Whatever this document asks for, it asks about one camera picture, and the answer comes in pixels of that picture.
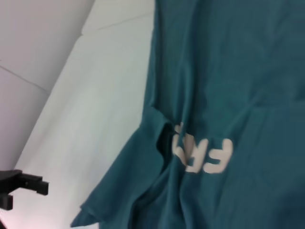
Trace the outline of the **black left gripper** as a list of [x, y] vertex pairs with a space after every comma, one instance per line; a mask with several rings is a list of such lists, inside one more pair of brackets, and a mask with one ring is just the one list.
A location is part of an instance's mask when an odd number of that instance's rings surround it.
[[9, 193], [16, 189], [24, 188], [35, 191], [41, 195], [48, 195], [49, 183], [42, 177], [23, 174], [21, 170], [0, 171], [0, 208], [3, 210], [13, 209], [13, 196]]

